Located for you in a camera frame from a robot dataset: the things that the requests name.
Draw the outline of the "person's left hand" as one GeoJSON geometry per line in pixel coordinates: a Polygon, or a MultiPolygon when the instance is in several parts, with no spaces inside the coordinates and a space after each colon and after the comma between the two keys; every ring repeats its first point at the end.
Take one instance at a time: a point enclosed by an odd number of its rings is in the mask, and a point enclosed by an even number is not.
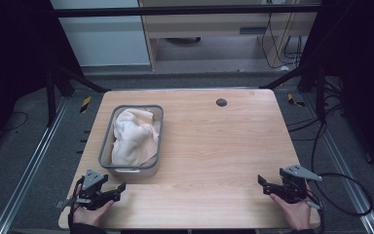
{"type": "Polygon", "coordinates": [[[75,205],[73,207],[73,223],[83,223],[91,226],[99,226],[102,217],[112,208],[114,201],[108,201],[101,208],[97,210],[88,210],[80,205],[75,205]]]}

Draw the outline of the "black horizontal frame bar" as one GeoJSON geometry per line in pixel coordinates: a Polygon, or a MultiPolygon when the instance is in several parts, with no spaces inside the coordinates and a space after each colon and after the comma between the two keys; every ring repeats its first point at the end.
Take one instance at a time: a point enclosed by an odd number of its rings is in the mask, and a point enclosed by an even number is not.
{"type": "Polygon", "coordinates": [[[321,10],[321,4],[296,5],[225,5],[225,6],[172,6],[102,9],[59,9],[48,11],[58,18],[132,17],[177,15],[222,15],[264,13],[311,13],[321,10]]]}

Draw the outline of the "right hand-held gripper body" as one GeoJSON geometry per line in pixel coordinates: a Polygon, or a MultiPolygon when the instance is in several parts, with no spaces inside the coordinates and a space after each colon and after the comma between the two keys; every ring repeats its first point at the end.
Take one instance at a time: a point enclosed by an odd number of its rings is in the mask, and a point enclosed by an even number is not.
{"type": "Polygon", "coordinates": [[[318,211],[321,209],[319,201],[311,196],[307,187],[308,180],[322,181],[320,175],[316,175],[300,165],[293,165],[280,168],[280,177],[284,187],[284,194],[280,197],[287,204],[296,204],[310,198],[307,205],[318,211]]]}

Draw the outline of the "white towel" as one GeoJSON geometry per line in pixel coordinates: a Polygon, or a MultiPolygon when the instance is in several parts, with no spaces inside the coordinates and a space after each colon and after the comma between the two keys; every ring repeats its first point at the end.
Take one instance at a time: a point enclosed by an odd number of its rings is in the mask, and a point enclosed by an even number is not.
{"type": "Polygon", "coordinates": [[[112,164],[141,166],[156,155],[159,131],[154,115],[147,110],[127,108],[115,119],[112,164]]]}

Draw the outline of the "grey plastic basket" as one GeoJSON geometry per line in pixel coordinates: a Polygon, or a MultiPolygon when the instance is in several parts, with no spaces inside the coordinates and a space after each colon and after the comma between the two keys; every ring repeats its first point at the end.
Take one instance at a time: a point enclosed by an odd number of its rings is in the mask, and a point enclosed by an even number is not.
{"type": "Polygon", "coordinates": [[[117,106],[109,120],[109,124],[105,133],[103,144],[101,146],[98,162],[101,167],[107,169],[113,176],[124,176],[124,177],[149,177],[154,176],[160,168],[160,150],[161,150],[161,136],[164,121],[164,110],[160,105],[120,105],[117,106]],[[158,151],[146,163],[141,166],[116,166],[112,164],[112,149],[113,143],[115,142],[114,137],[114,121],[118,115],[127,108],[136,108],[141,110],[147,110],[153,113],[154,126],[159,131],[158,136],[158,151]]]}

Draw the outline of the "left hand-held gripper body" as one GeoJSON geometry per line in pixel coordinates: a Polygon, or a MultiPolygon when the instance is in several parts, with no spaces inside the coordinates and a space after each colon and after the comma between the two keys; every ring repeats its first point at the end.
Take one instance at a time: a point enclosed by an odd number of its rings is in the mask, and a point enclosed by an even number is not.
{"type": "Polygon", "coordinates": [[[108,175],[101,175],[91,169],[88,169],[85,175],[76,182],[72,196],[69,199],[59,200],[56,207],[64,209],[81,205],[84,208],[94,211],[103,207],[107,202],[113,199],[113,193],[102,192],[102,185],[108,180],[108,175]]]}

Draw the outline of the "light wooden desk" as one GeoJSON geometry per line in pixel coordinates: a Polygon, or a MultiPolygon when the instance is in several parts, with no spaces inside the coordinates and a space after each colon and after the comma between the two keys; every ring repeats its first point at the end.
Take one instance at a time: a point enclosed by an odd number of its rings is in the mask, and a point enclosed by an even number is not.
{"type": "MultiPolygon", "coordinates": [[[[137,0],[141,7],[296,5],[319,4],[321,0],[137,0]]],[[[224,15],[144,16],[146,38],[221,37],[255,35],[269,65],[284,62],[288,38],[308,36],[316,13],[264,13],[224,15]]]]}

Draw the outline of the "aluminium floor rail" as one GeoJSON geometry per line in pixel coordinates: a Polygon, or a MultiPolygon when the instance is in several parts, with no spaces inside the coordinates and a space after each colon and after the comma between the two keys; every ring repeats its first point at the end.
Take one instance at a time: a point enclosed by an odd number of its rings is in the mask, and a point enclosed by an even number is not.
{"type": "Polygon", "coordinates": [[[324,145],[330,155],[330,160],[336,169],[335,176],[342,180],[344,188],[355,208],[353,212],[346,212],[346,215],[359,218],[367,234],[374,234],[374,212],[370,197],[355,179],[331,132],[325,128],[325,124],[319,123],[318,126],[323,133],[324,145]]]}
{"type": "Polygon", "coordinates": [[[7,234],[14,218],[16,217],[19,207],[22,204],[27,191],[44,159],[46,152],[54,138],[56,130],[62,120],[65,108],[69,102],[69,97],[62,97],[59,101],[59,105],[56,108],[56,117],[53,123],[46,128],[43,133],[38,145],[36,146],[31,159],[29,160],[23,174],[14,189],[12,196],[7,202],[5,209],[0,214],[0,234],[7,234]]]}

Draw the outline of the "black metal stand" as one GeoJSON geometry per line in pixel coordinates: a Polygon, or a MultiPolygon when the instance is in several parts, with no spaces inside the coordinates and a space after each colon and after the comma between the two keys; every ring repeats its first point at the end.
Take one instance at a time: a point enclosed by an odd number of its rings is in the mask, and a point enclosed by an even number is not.
{"type": "Polygon", "coordinates": [[[299,67],[287,72],[282,75],[279,79],[260,86],[260,89],[273,90],[280,84],[285,83],[293,77],[300,76],[301,80],[298,84],[298,90],[300,92],[309,91],[313,85],[316,85],[316,114],[321,123],[325,122],[325,111],[324,111],[324,69],[320,64],[302,64],[299,67]]]}
{"type": "Polygon", "coordinates": [[[70,79],[77,81],[98,93],[108,92],[108,89],[98,86],[97,84],[88,80],[84,75],[80,75],[66,67],[57,66],[51,68],[46,73],[45,78],[48,104],[48,127],[50,127],[56,119],[55,88],[58,88],[63,97],[71,97],[74,94],[74,89],[69,82],[70,79]]]}

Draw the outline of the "black curtain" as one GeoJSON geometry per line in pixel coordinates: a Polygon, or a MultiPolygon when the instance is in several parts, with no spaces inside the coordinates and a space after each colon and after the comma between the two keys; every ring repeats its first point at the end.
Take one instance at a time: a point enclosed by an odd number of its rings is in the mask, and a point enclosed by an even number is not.
{"type": "Polygon", "coordinates": [[[343,84],[342,95],[355,129],[374,159],[374,0],[321,0],[304,49],[306,59],[325,37],[319,57],[324,72],[343,84]]]}
{"type": "Polygon", "coordinates": [[[38,16],[50,0],[0,0],[0,133],[15,103],[46,86],[60,66],[82,70],[58,19],[38,16]]]}

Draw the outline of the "person's right hand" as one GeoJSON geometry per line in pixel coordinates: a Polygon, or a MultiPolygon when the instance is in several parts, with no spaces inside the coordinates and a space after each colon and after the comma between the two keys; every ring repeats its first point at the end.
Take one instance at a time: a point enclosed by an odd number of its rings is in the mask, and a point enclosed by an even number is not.
{"type": "Polygon", "coordinates": [[[278,195],[272,193],[269,197],[282,209],[288,225],[297,231],[310,229],[311,208],[304,201],[289,204],[278,195]]]}

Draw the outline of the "yellow black striped tape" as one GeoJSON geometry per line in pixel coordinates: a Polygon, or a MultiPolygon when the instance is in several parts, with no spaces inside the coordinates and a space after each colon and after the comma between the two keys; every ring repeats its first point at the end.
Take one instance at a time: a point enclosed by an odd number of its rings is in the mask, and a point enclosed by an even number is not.
{"type": "Polygon", "coordinates": [[[292,105],[295,105],[295,106],[299,106],[299,107],[304,107],[306,106],[305,102],[303,101],[296,101],[293,97],[292,94],[287,94],[287,102],[289,104],[292,104],[292,105]]]}
{"type": "Polygon", "coordinates": [[[83,103],[80,107],[80,113],[85,113],[88,109],[88,106],[92,100],[92,97],[85,97],[83,103]]]}

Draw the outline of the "white cabinet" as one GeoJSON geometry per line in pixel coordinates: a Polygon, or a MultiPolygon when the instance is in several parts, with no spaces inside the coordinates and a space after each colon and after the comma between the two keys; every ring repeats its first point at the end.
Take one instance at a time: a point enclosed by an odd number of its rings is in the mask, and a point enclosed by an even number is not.
{"type": "MultiPolygon", "coordinates": [[[[138,7],[137,0],[50,0],[55,10],[138,7]]],[[[59,20],[82,67],[149,65],[141,17],[59,20]]]]}

